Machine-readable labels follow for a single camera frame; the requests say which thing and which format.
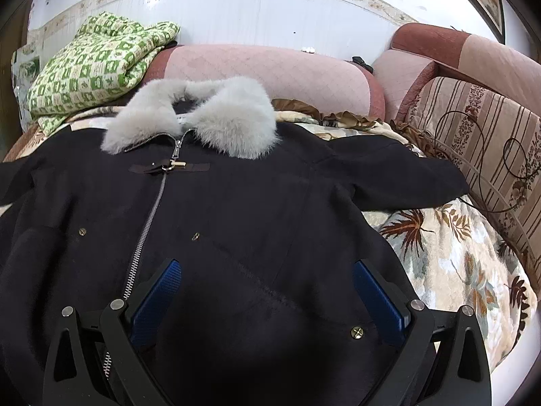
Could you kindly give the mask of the black coat with fur collar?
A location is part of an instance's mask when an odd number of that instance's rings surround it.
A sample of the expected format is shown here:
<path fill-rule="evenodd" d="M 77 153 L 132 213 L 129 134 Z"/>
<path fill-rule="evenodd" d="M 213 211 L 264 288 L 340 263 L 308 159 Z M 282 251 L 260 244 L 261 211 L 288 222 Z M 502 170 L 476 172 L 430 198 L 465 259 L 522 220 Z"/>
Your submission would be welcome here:
<path fill-rule="evenodd" d="M 182 282 L 141 353 L 175 405 L 358 405 L 396 356 L 353 284 L 415 291 L 367 211 L 438 207 L 450 161 L 383 136 L 323 140 L 255 81 L 155 80 L 105 130 L 1 167 L 1 401 L 39 405 L 62 309 L 103 310 L 166 260 Z"/>

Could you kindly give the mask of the small black object behind pillow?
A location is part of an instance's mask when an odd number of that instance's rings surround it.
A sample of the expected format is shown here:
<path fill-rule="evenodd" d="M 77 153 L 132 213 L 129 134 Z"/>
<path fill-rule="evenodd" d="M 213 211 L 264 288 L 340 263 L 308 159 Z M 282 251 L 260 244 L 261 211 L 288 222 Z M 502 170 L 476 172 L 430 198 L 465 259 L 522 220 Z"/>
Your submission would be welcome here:
<path fill-rule="evenodd" d="M 364 59 L 362 59 L 360 56 L 353 56 L 351 60 L 353 63 L 364 68 L 369 73 L 373 73 L 373 68 L 371 67 L 371 65 L 367 64 L 367 62 L 365 62 Z"/>

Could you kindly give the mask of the green patterned folded quilt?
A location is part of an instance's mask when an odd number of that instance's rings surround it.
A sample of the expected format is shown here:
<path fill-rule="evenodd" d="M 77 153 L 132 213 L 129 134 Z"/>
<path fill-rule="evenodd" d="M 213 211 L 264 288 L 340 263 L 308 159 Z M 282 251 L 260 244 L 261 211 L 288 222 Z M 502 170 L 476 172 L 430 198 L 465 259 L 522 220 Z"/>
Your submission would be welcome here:
<path fill-rule="evenodd" d="M 145 27 L 110 12 L 86 18 L 30 86 L 30 115 L 48 136 L 69 116 L 116 100 L 142 81 L 179 32 L 170 21 Z"/>

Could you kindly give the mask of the pink maroon corner cushion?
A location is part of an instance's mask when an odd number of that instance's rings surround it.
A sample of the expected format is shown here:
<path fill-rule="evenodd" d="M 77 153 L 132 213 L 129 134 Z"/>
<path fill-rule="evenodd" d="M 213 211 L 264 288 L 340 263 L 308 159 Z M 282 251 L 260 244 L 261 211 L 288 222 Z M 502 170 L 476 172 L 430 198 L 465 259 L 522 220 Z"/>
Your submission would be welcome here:
<path fill-rule="evenodd" d="M 437 76 L 480 85 L 540 113 L 540 64 L 481 36 L 408 23 L 393 34 L 372 68 L 387 121 L 405 119 L 422 88 Z"/>

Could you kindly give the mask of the pink quilted bolster pillow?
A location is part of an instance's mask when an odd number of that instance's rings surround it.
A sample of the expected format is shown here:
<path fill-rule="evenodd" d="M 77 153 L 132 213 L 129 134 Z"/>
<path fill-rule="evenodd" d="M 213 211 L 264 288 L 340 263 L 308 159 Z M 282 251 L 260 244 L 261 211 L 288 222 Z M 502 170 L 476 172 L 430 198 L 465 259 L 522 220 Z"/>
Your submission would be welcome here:
<path fill-rule="evenodd" d="M 161 51 L 142 83 L 163 78 L 206 81 L 247 76 L 272 99 L 298 100 L 321 113 L 385 117 L 380 83 L 366 69 L 318 54 L 247 45 L 184 45 Z"/>

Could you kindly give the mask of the striped floral beige cushion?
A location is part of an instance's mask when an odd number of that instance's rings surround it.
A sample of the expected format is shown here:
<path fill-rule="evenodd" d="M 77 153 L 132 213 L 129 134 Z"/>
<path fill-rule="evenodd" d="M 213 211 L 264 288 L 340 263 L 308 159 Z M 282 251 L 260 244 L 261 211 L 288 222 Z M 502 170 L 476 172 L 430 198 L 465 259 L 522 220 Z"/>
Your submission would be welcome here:
<path fill-rule="evenodd" d="M 404 121 L 450 156 L 477 207 L 520 253 L 540 288 L 540 118 L 477 84 L 435 77 Z"/>

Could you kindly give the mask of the leaf pattern beige blanket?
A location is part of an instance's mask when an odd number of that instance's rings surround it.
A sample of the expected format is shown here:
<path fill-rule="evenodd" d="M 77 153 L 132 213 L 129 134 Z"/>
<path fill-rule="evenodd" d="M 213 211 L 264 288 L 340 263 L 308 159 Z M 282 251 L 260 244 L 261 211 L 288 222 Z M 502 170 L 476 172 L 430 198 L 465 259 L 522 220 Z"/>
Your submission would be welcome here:
<path fill-rule="evenodd" d="M 469 303 L 492 367 L 536 307 L 514 252 L 444 159 L 374 134 L 322 138 L 273 112 L 126 111 L 1 166 L 1 369 L 37 383 L 56 312 L 129 295 L 162 260 L 189 295 L 247 283 L 258 312 L 368 323 L 350 272 L 371 262 L 437 309 Z"/>

